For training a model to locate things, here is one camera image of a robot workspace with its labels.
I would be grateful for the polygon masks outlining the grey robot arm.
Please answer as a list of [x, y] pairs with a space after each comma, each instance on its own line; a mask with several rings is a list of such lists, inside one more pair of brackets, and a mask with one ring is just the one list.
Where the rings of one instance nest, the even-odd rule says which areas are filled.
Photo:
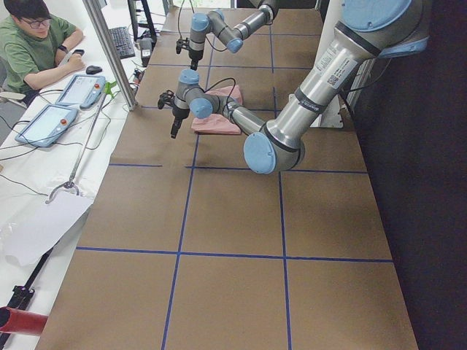
[[270, 174], [290, 170], [303, 160], [302, 136], [364, 61], [412, 55], [426, 48], [432, 3], [342, 1], [332, 42], [279, 116], [269, 121], [261, 120], [234, 98], [206, 93], [199, 85], [197, 71], [208, 34], [236, 53], [254, 32], [273, 23], [278, 2], [258, 1], [256, 6], [256, 11], [236, 26], [229, 26], [218, 9], [193, 14], [190, 36], [177, 42], [178, 50], [188, 51], [190, 68], [180, 73], [176, 90], [160, 95], [158, 107], [172, 110], [172, 136], [190, 114], [200, 119], [212, 114], [224, 116], [246, 134], [243, 153], [248, 167], [258, 174]]
[[190, 36], [180, 37], [176, 42], [176, 54], [183, 50], [188, 52], [190, 68], [196, 70], [198, 62], [204, 57], [204, 48], [207, 36], [213, 34], [225, 48], [231, 53], [237, 53], [243, 46], [244, 41], [252, 36], [263, 26], [270, 26], [277, 17], [279, 11], [278, 1], [252, 1], [256, 4], [256, 11], [230, 27], [223, 12], [214, 9], [207, 13], [194, 12], [190, 22]]

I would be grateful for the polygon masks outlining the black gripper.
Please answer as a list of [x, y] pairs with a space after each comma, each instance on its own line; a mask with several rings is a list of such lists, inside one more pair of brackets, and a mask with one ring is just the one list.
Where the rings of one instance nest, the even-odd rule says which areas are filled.
[[182, 121], [188, 117], [188, 109], [179, 107], [176, 104], [176, 94], [172, 90], [166, 90], [159, 95], [158, 109], [163, 109], [165, 106], [171, 107], [174, 116], [174, 122], [171, 127], [171, 138], [176, 139], [177, 134], [182, 126]]
[[198, 62], [203, 58], [203, 44], [194, 42], [189, 38], [178, 39], [176, 41], [176, 54], [180, 54], [183, 50], [188, 51], [190, 62], [190, 69], [197, 70]]

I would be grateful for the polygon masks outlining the person's right hand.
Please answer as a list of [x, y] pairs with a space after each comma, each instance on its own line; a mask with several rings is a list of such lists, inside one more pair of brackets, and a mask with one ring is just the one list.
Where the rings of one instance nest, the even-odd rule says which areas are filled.
[[65, 64], [69, 72], [80, 71], [85, 68], [85, 62], [79, 54], [73, 54]]

